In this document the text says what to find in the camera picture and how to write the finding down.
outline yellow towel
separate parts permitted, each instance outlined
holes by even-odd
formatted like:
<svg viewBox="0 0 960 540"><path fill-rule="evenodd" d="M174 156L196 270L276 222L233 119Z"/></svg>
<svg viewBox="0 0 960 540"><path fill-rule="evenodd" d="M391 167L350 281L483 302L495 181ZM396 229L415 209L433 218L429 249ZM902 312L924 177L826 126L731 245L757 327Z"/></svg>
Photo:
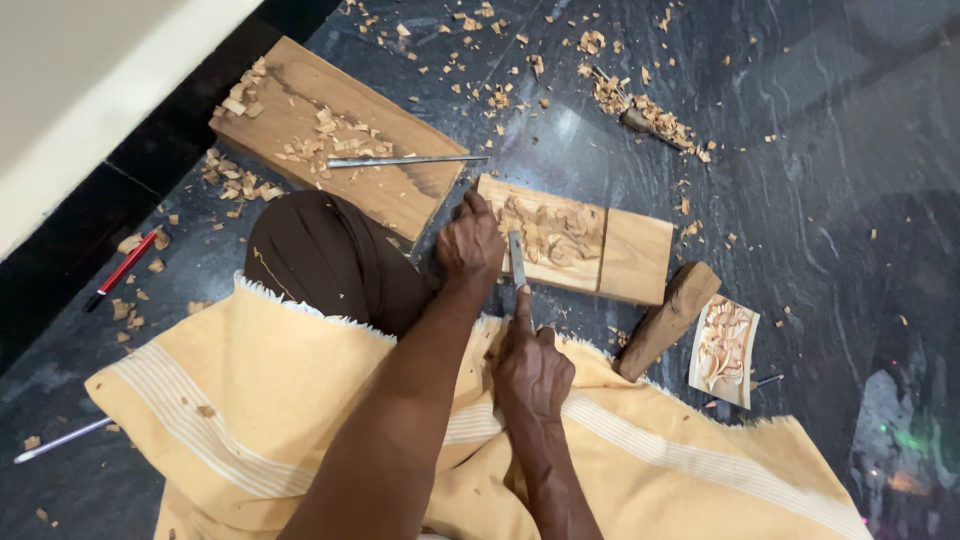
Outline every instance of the yellow towel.
<svg viewBox="0 0 960 540"><path fill-rule="evenodd" d="M233 294L86 382L168 482L157 537L274 538L333 434L396 341L237 274ZM423 525L453 539L538 538L494 411L483 316L457 379ZM792 417L721 426L656 386L625 382L588 343L558 337L577 369L564 428L605 538L870 538Z"/></svg>

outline stone floor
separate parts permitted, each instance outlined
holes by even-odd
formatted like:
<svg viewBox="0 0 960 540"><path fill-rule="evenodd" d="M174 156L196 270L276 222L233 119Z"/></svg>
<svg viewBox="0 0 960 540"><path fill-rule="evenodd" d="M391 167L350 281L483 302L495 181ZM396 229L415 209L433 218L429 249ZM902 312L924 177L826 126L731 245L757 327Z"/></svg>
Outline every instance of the stone floor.
<svg viewBox="0 0 960 540"><path fill-rule="evenodd" d="M708 263L724 281L722 294L761 314L755 377L786 375L755 393L752 410L720 405L709 414L728 423L796 416L876 537L952 537L949 531L960 529L960 155L953 150L960 3L686 2L672 7L667 33L657 27L667 2L492 3L495 19L510 22L504 37L490 29L494 19L467 33L439 1L371 0L366 8L381 20L369 32L359 31L364 17L343 6L306 46L472 151L484 152L491 139L490 161L466 174L497 169L510 182L680 227L702 220L698 237L675 236L671 269ZM450 8L472 12L479 2ZM412 33L402 42L394 30L400 22ZM451 35L437 34L441 23ZM587 59L575 43L594 29L607 47ZM521 47L517 33L529 43ZM463 44L467 34L478 49ZM624 43L620 54L615 40ZM453 52L466 69L445 75ZM530 54L545 62L539 83L527 67ZM630 91L675 112L697 140L716 141L712 162L685 159L650 139L635 143L635 134L598 109L589 82L576 75L581 61L631 77ZM427 74L417 71L422 66ZM514 66L518 75L508 73ZM641 66L651 71L648 86ZM550 108L535 108L536 117L510 109L487 118L485 102L450 89L508 82L515 103L547 97ZM411 95L420 100L408 101ZM776 140L767 142L769 135ZM467 185L458 183L432 232ZM218 195L204 187L198 165L163 203L164 212L180 216L160 253L167 269L152 275L145 258L133 270L136 283L110 295L136 301L141 287L151 296L137 307L147 326L129 345L179 321L188 300L229 294L244 253L238 239L265 205L245 207L214 232L206 220L232 209ZM682 197L690 199L689 215L677 209ZM164 219L157 212L142 230ZM424 237L411 259L429 274L432 234ZM123 356L114 338L122 328L108 309L84 315L80 305L121 258L0 378L5 538L38 537L46 526L34 516L37 507L60 521L43 534L127 538L153 529L161 478L122 433L98 431L24 465L8 459L30 435L50 439L99 417L82 381ZM537 323L567 327L611 353L608 327L629 330L643 313L552 287L535 290ZM485 311L502 314L511 295L509 286L498 288ZM685 383L691 341L681 339L649 376L701 405L708 396Z"/></svg>

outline brown garment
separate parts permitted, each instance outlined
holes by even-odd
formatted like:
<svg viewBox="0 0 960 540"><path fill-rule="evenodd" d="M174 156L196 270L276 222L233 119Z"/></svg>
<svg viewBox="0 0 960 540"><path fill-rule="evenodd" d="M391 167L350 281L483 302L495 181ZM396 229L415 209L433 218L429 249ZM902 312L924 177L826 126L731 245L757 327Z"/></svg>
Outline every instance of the brown garment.
<svg viewBox="0 0 960 540"><path fill-rule="evenodd" d="M345 315L402 337L433 293L380 228L325 191L298 191L270 204L253 225L244 276L284 300Z"/></svg>

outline red pen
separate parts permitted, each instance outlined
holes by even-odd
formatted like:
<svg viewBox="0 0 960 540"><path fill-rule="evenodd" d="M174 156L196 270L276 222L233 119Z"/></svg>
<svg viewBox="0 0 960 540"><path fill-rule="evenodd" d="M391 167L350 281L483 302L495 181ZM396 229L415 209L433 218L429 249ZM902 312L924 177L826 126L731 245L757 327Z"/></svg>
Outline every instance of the red pen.
<svg viewBox="0 0 960 540"><path fill-rule="evenodd" d="M86 301L86 304L84 304L84 311L89 313L97 308L100 302L103 301L104 297L107 296L107 293L109 293L113 287L117 285L117 282L120 281L120 278L123 278L124 274L126 274L127 271L129 271L130 268L138 260L140 260L141 257L143 257L143 254L150 249L150 246L154 245L154 240L156 240L156 233L150 231L150 233L143 238L143 241L137 244L137 246L133 248L133 251L127 254L127 258L123 259L123 262L120 263L120 266L118 266L117 269L110 274L110 277L107 278L104 284L100 285L100 288L97 289L96 294L91 296L90 299Z"/></svg>

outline white wall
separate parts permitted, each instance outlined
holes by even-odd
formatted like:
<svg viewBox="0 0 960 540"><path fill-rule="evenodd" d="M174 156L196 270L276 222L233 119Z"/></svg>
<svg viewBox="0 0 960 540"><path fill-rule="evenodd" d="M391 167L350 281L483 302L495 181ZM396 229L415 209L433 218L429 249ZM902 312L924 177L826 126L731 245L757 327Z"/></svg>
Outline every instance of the white wall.
<svg viewBox="0 0 960 540"><path fill-rule="evenodd" d="M5 0L0 260L260 0Z"/></svg>

